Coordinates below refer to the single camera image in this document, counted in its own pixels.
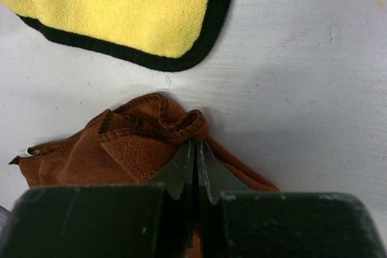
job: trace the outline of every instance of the white label tag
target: white label tag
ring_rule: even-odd
[[[26,148],[26,149],[24,149],[24,150],[20,150],[19,152],[18,152],[18,156],[19,157],[33,157],[33,156],[36,156],[36,155],[38,155],[39,154],[39,151],[38,150],[34,150],[34,151],[31,151],[31,152],[29,152],[28,151],[29,150],[29,148]]]

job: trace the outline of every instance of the black edging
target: black edging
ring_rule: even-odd
[[[47,27],[38,19],[26,18],[24,16],[19,17],[30,27],[39,30],[52,42],[109,54],[110,56],[128,60],[149,69],[178,72],[192,68],[209,54],[220,33],[230,2],[231,0],[208,0],[206,14],[204,15],[198,39],[193,43],[189,51],[178,58],[148,54],[124,45],[117,45],[105,40]]]

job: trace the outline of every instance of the white surface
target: white surface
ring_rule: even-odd
[[[357,195],[387,237],[382,1],[233,0],[210,56],[182,73],[53,44],[0,7],[0,204],[27,189],[7,165],[17,151],[164,91],[282,190]]]

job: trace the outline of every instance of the brown microfiber cloth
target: brown microfiber cloth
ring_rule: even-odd
[[[278,190],[208,136],[199,110],[185,113],[174,101],[154,93],[106,110],[66,140],[31,147],[36,156],[17,156],[30,187],[60,184],[135,184],[148,181],[188,139],[206,140],[219,162],[254,190]],[[198,231],[190,257],[200,257]]]

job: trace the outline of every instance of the yellow microfiber towel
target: yellow microfiber towel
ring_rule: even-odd
[[[181,71],[209,53],[230,0],[0,0],[60,44]]]

